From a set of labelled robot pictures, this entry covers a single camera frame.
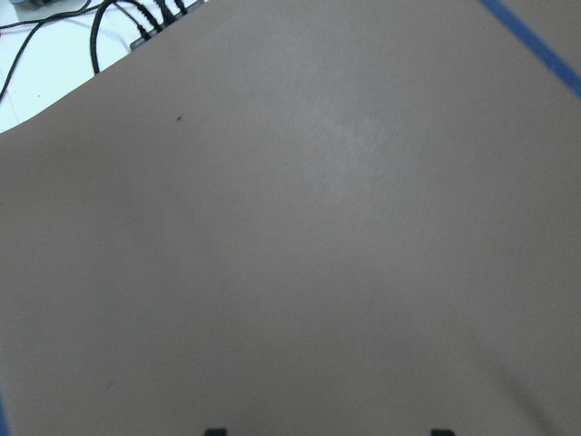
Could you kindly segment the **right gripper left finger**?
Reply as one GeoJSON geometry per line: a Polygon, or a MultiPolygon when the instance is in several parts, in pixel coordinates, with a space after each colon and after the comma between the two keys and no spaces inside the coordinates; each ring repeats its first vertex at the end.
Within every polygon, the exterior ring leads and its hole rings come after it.
{"type": "Polygon", "coordinates": [[[227,436],[227,430],[225,428],[210,428],[203,433],[203,436],[227,436]]]}

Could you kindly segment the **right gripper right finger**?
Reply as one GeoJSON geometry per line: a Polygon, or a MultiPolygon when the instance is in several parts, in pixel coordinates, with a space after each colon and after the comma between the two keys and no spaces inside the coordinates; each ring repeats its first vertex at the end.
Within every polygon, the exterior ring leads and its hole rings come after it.
{"type": "Polygon", "coordinates": [[[454,432],[450,429],[432,429],[430,436],[454,436],[454,432]]]}

